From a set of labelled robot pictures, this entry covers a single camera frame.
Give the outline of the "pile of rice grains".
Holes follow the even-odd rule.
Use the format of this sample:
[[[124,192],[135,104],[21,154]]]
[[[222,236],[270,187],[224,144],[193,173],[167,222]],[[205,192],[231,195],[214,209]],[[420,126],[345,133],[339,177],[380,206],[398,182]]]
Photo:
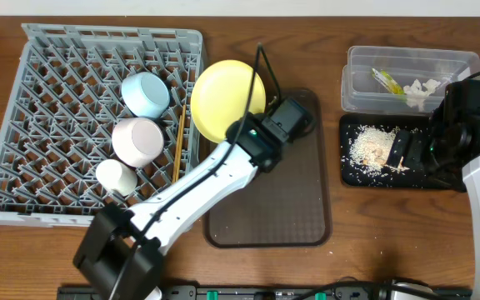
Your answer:
[[[374,126],[360,125],[357,130],[357,137],[349,140],[350,149],[346,155],[347,162],[356,168],[360,174],[373,179],[384,178],[392,173],[405,173],[406,171],[398,172],[389,167],[364,164],[364,160],[369,158],[370,152],[374,148],[385,148],[388,155],[398,131],[400,131],[399,127],[385,131]]]

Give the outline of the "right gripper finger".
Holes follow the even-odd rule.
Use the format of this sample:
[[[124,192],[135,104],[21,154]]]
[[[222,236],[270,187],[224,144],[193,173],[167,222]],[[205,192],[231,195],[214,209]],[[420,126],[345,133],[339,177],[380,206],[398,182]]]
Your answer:
[[[429,132],[415,131],[410,134],[409,144],[404,155],[404,167],[423,169],[422,155],[429,146]]]
[[[387,156],[386,165],[389,167],[398,167],[411,140],[411,133],[406,130],[397,132],[390,152]]]

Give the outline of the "light blue bowl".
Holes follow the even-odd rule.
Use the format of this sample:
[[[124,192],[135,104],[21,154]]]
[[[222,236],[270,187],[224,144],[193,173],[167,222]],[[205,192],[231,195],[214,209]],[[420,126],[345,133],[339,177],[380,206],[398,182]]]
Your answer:
[[[140,72],[122,81],[122,99],[137,117],[157,119],[169,107],[167,85],[151,72]]]

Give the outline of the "white pink bowl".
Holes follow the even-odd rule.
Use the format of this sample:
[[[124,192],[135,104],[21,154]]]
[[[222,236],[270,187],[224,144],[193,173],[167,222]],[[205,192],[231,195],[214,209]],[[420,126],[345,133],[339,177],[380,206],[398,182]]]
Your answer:
[[[161,128],[144,117],[124,118],[112,131],[112,146],[117,157],[134,168],[143,168],[164,148]]]

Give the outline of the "yellow plate bowl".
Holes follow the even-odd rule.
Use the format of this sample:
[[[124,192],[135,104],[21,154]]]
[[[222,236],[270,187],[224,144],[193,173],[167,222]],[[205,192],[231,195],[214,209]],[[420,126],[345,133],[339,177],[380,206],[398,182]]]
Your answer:
[[[238,60],[223,60],[207,68],[192,90],[191,114],[197,130],[209,141],[220,143],[229,126],[244,114],[265,111],[266,91],[253,68]]]

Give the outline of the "wooden chopstick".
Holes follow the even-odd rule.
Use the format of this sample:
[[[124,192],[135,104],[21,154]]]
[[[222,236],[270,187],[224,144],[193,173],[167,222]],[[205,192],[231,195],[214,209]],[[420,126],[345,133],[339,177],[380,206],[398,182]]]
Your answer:
[[[179,163],[182,151],[182,140],[183,140],[183,114],[181,114],[178,124],[177,130],[177,142],[176,142],[176,151],[175,151],[175,158],[174,158],[174,167],[173,167],[173,174],[172,174],[172,183],[175,183],[178,180],[178,172],[179,172]]]
[[[176,143],[176,153],[175,153],[176,157],[174,161],[174,170],[173,170],[173,177],[172,177],[173,183],[176,183],[179,179],[181,158],[182,158],[182,151],[183,151],[183,134],[184,134],[184,128],[185,128],[186,111],[187,111],[187,105],[183,104],[182,114],[179,119],[178,130],[177,130],[177,143]]]

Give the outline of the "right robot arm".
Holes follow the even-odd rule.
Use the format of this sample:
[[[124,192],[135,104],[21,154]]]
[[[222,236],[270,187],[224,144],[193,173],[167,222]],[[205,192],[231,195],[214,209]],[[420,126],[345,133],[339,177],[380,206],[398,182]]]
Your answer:
[[[421,169],[436,184],[467,193],[475,250],[472,298],[480,299],[480,80],[447,85],[425,133],[398,132],[387,165]]]

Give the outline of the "green snack wrapper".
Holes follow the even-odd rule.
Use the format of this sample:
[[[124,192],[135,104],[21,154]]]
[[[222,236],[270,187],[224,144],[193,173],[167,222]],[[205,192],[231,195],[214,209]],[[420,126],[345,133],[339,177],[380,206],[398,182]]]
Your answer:
[[[372,69],[372,77],[380,83],[389,93],[403,95],[403,88],[384,70]]]

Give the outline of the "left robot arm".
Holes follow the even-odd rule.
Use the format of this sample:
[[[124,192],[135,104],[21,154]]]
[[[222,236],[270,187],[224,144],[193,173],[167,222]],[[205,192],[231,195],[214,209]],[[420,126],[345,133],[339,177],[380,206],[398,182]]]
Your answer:
[[[270,172],[285,145],[313,129],[313,115],[288,97],[269,113],[245,112],[189,174],[156,196],[122,210],[109,203],[94,217],[73,259],[101,299],[159,299],[165,257],[204,213],[258,173]]]

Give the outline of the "white cup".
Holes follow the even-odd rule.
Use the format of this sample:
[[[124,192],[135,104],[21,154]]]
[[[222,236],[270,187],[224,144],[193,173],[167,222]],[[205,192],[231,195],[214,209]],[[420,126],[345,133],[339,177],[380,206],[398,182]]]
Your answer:
[[[127,196],[137,186],[137,174],[125,164],[114,159],[100,162],[96,168],[96,178],[108,191]]]

